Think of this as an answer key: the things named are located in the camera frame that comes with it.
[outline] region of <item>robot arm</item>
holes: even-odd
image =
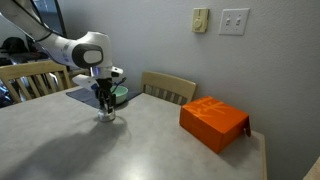
[[[100,103],[100,120],[114,120],[116,96],[110,91],[112,77],[118,77],[123,70],[112,64],[109,37],[98,32],[88,32],[77,40],[66,39],[44,24],[33,11],[34,8],[33,0],[0,0],[0,14],[39,43],[52,60],[63,65],[91,69],[93,77],[78,76],[73,80],[95,91]]]

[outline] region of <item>table surface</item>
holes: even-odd
[[[179,125],[178,105],[141,94],[102,123],[72,90],[0,109],[0,179],[264,178],[262,134],[215,154]]]

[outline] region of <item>orange box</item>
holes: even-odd
[[[249,115],[210,96],[181,107],[180,125],[214,152],[221,152],[244,132],[251,135]]]

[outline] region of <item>light switch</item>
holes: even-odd
[[[209,9],[195,8],[193,10],[192,31],[196,33],[204,33],[208,27]]]
[[[249,10],[249,8],[224,9],[219,34],[242,36],[246,28]]]

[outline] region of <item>chair backrest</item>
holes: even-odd
[[[22,102],[19,94],[30,100],[71,88],[66,66],[51,60],[2,66],[0,79],[16,103]]]
[[[197,84],[158,72],[143,72],[141,91],[155,97],[183,105],[192,101]]]

